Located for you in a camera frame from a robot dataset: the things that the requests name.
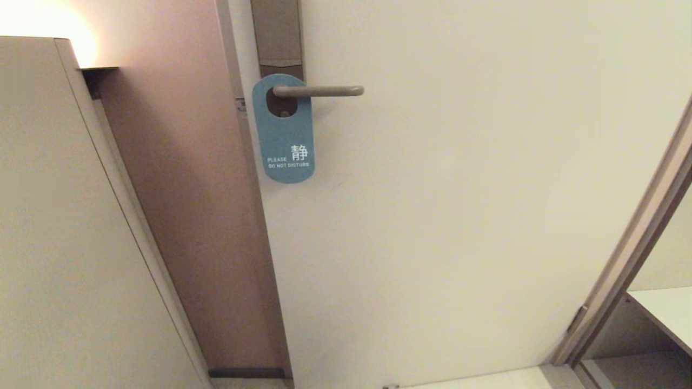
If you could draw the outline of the white door hanger sign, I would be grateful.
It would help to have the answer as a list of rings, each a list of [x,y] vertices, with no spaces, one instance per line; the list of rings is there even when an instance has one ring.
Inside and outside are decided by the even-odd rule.
[[[298,184],[316,170],[313,110],[310,98],[298,98],[296,111],[280,117],[269,109],[267,96],[275,86],[304,86],[282,73],[263,77],[253,87],[252,107],[266,175],[280,184]]]

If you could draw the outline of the white room door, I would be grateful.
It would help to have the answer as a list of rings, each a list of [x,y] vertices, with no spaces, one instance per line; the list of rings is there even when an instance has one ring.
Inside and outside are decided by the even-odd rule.
[[[692,95],[692,0],[299,0],[316,172],[259,173],[296,389],[543,364]]]

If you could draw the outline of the brown door lock plate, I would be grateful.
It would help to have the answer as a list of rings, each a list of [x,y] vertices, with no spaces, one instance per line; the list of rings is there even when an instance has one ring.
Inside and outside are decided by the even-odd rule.
[[[262,78],[291,79],[280,86],[304,86],[301,0],[250,0]]]

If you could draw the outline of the dark skirting board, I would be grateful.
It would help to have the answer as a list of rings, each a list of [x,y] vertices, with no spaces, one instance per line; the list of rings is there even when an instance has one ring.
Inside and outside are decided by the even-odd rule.
[[[286,379],[287,375],[282,368],[210,368],[210,378],[230,379]]]

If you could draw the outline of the white shelf board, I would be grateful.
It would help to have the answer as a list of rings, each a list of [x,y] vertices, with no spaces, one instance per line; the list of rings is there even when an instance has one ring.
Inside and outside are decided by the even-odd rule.
[[[692,357],[692,286],[628,291],[627,295],[657,327]]]

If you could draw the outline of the metal frame hinge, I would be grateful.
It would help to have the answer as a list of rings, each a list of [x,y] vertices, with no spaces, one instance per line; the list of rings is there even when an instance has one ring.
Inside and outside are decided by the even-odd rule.
[[[578,310],[576,311],[573,319],[569,323],[567,332],[571,333],[573,330],[575,330],[583,320],[584,315],[588,312],[588,305],[581,305]]]

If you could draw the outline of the taupe side doorway frame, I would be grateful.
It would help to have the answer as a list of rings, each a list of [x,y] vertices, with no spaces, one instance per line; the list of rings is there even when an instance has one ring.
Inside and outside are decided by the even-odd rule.
[[[574,367],[608,322],[692,184],[692,93],[647,190],[583,305],[580,325],[549,359]]]

